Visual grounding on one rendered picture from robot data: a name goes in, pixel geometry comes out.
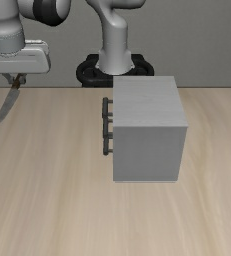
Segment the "grey knife with brown handle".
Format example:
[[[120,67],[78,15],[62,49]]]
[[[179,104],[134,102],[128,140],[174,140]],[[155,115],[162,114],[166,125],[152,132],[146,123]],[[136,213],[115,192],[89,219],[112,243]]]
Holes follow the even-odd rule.
[[[20,91],[21,81],[20,79],[23,77],[22,74],[18,74],[17,77],[13,80],[12,86],[4,100],[4,103],[0,109],[0,123],[5,119],[10,110],[12,109],[14,103],[16,102]]]

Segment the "grey cabinet with drawers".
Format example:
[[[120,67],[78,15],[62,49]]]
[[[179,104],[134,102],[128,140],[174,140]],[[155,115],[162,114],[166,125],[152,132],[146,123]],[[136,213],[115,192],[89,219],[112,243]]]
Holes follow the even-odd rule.
[[[188,123],[172,76],[113,80],[113,180],[175,182]]]

